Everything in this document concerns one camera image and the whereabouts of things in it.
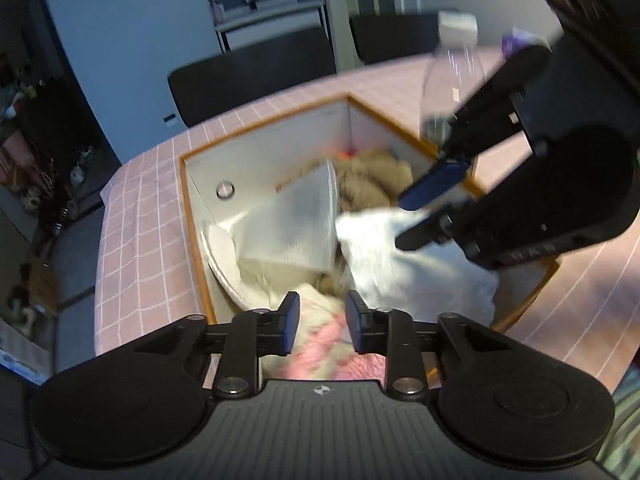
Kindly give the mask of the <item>white round cloth pad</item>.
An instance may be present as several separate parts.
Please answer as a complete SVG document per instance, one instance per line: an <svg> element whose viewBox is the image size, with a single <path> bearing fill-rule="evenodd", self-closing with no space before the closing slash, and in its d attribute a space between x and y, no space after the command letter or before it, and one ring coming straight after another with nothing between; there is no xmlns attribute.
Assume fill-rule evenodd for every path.
<svg viewBox="0 0 640 480"><path fill-rule="evenodd" d="M291 290L314 284L319 272L298 266L236 258L231 235L215 223L201 224L201 253L209 269L231 299L243 310L274 310Z"/></svg>

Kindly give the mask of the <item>white towel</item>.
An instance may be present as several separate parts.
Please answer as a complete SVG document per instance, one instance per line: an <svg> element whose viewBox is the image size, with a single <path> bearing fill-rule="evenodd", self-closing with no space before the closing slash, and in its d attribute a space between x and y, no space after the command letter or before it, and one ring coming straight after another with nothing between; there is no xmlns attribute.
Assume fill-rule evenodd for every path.
<svg viewBox="0 0 640 480"><path fill-rule="evenodd" d="M343 282L371 308L403 310L419 322L456 312L483 325L495 314L498 274L466 260L453 242L402 252L395 238L428 212L376 208L345 212L335 229L346 260Z"/></svg>

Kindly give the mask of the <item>pink knitted cloth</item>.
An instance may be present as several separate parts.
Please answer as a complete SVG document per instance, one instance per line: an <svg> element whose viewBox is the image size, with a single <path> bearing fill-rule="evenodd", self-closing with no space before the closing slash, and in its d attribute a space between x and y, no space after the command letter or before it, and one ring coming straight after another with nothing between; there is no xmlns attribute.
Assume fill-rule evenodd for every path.
<svg viewBox="0 0 640 480"><path fill-rule="evenodd" d="M384 382L385 358L358 354L349 339L342 300L300 284L300 313L288 356L260 359L262 377L291 380L368 380Z"/></svg>

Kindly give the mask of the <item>brown plush fabric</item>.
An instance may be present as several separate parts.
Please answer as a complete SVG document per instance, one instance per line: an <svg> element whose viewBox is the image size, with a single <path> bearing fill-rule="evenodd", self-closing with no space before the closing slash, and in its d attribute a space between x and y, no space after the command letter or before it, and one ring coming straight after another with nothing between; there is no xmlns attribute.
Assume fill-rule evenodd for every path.
<svg viewBox="0 0 640 480"><path fill-rule="evenodd" d="M329 162L335 172L341 212L396 206L399 194L414 182L408 162L396 158L387 148L368 148L353 155L311 159L281 186L305 177L324 162Z"/></svg>

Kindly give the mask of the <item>translucent pink mesh bag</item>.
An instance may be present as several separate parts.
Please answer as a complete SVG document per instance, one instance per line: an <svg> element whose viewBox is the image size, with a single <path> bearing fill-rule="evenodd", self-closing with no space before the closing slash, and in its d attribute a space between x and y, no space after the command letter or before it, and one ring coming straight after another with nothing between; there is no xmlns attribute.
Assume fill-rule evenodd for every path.
<svg viewBox="0 0 640 480"><path fill-rule="evenodd" d="M236 258L331 270L337 207L335 172L324 162L235 223L231 235Z"/></svg>

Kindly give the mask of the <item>clear plastic water bottle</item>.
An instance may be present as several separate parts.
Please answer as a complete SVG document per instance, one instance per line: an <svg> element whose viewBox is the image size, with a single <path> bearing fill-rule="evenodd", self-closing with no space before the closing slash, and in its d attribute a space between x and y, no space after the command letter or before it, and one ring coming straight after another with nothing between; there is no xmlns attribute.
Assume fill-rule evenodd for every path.
<svg viewBox="0 0 640 480"><path fill-rule="evenodd" d="M441 148L450 136L450 122L465 100L484 84L477 55L478 28L473 14L437 13L438 46L423 79L420 137Z"/></svg>

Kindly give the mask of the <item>purple tissue pack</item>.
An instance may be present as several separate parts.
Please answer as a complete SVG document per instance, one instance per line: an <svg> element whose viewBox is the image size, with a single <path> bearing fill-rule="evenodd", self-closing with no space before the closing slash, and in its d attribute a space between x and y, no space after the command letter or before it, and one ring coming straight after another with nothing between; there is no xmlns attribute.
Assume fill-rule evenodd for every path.
<svg viewBox="0 0 640 480"><path fill-rule="evenodd" d="M550 49L549 41L543 36L538 36L527 30L513 27L510 32L506 32L501 38L500 50L502 57L506 60L527 47L541 46Z"/></svg>

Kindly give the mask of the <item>black chair right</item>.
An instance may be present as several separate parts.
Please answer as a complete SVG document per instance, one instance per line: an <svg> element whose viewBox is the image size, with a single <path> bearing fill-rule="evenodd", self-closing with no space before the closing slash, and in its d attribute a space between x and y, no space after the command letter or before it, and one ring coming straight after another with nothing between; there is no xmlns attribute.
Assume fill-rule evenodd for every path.
<svg viewBox="0 0 640 480"><path fill-rule="evenodd" d="M436 50L438 12L356 15L349 19L356 55L364 65Z"/></svg>

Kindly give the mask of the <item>black chair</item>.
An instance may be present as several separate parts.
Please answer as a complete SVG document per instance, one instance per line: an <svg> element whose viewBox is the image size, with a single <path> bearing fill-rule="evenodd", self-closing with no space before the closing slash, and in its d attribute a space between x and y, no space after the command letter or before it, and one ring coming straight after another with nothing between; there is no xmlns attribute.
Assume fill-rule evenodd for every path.
<svg viewBox="0 0 640 480"><path fill-rule="evenodd" d="M330 40L311 27L174 70L168 86L191 128L244 104L336 73Z"/></svg>
<svg viewBox="0 0 640 480"><path fill-rule="evenodd" d="M356 15L349 19L356 55L364 65L436 50L438 12Z"/></svg>

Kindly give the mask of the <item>orange storage box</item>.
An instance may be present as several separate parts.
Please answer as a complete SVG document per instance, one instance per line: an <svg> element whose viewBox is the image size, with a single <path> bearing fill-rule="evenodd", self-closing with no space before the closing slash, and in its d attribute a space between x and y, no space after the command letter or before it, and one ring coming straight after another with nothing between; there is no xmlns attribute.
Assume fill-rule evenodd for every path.
<svg viewBox="0 0 640 480"><path fill-rule="evenodd" d="M292 353L265 356L267 378L382 379L385 361L350 342L344 297L417 320L459 312L498 332L518 322L558 270L544 258L488 271L455 244L395 248L425 217L399 194L430 170L428 148L351 96L262 122L187 154L180 174L207 317L229 322L300 299Z"/></svg>

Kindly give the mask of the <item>pink checkered tablecloth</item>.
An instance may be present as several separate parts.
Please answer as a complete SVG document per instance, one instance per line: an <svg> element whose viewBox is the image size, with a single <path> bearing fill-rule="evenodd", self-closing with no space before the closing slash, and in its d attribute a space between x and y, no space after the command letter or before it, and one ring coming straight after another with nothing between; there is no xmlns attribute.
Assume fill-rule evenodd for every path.
<svg viewBox="0 0 640 480"><path fill-rule="evenodd" d="M314 102L351 93L419 129L429 55L326 77L221 114L131 159L107 183L94 300L94 346L105 352L202 310L179 191L182 154ZM566 255L510 336L615 388L639 348L639 231Z"/></svg>

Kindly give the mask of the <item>black chair left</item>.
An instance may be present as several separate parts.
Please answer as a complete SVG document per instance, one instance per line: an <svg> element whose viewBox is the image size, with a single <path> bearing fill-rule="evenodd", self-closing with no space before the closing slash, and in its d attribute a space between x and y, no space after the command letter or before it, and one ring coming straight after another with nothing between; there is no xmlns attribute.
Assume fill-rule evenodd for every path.
<svg viewBox="0 0 640 480"><path fill-rule="evenodd" d="M191 128L244 104L336 73L330 40L311 27L174 70L168 86Z"/></svg>

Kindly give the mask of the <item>white cabinet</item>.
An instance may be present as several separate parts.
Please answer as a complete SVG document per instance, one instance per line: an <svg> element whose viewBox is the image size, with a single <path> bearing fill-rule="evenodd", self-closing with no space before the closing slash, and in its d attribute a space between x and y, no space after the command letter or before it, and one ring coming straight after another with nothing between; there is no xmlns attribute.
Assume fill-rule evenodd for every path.
<svg viewBox="0 0 640 480"><path fill-rule="evenodd" d="M320 27L326 38L331 39L328 12L323 0L308 0L282 4L267 10L250 11L216 25L215 32L221 52L228 53L251 44L316 27Z"/></svg>

